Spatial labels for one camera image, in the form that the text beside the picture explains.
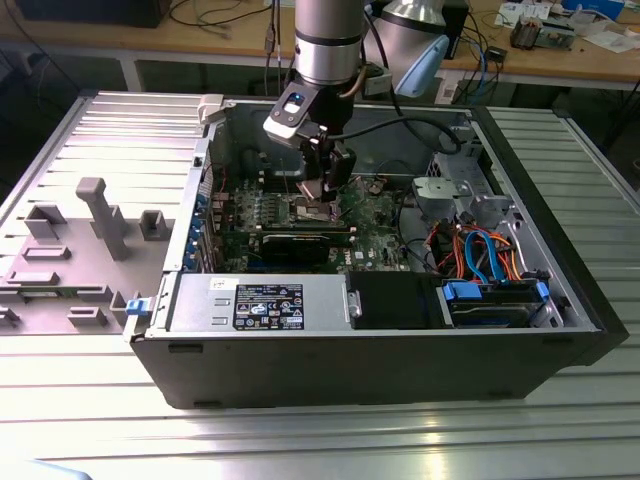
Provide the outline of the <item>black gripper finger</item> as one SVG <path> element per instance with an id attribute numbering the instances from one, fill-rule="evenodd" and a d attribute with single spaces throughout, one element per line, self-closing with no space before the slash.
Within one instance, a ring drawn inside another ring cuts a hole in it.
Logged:
<path id="1" fill-rule="evenodd" d="M 336 199 L 338 190 L 350 180 L 356 160 L 355 152 L 342 143 L 332 146 L 322 159 L 322 201 Z"/>
<path id="2" fill-rule="evenodd" d="M 331 143 L 326 133 L 303 137 L 299 150 L 302 154 L 302 179 L 304 181 L 325 180 L 330 164 Z"/>

